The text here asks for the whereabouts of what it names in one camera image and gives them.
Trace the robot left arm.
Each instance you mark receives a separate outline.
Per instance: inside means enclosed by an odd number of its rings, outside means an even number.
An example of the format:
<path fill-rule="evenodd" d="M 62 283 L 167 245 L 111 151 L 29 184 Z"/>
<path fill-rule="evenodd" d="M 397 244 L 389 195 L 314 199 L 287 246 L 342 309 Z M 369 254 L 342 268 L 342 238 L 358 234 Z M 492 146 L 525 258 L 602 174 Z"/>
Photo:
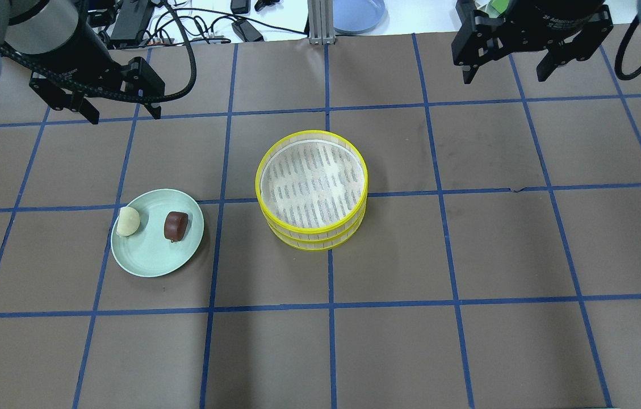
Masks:
<path fill-rule="evenodd" d="M 29 87 L 49 108 L 79 113 L 97 124 L 93 98 L 109 94 L 162 97 L 165 81 L 146 59 L 115 61 L 99 26 L 116 23 L 121 1 L 0 1 L 2 59 L 32 63 Z"/>

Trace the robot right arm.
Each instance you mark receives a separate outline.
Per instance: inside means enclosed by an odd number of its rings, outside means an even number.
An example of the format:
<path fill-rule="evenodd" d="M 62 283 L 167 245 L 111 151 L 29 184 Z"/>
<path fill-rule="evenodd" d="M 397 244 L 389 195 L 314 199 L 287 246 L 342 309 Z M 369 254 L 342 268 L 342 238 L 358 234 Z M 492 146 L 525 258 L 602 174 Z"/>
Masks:
<path fill-rule="evenodd" d="M 641 74 L 641 65 L 631 73 L 622 67 L 632 36 L 641 27 L 641 1 L 636 9 L 614 58 L 614 75 L 621 81 Z M 520 52 L 545 52 L 536 75 L 546 81 L 557 68 L 590 59 L 614 25 L 603 1 L 510 1 L 499 16 L 490 16 L 474 1 L 457 1 L 456 11 L 462 26 L 451 55 L 466 85 L 481 66 Z"/>

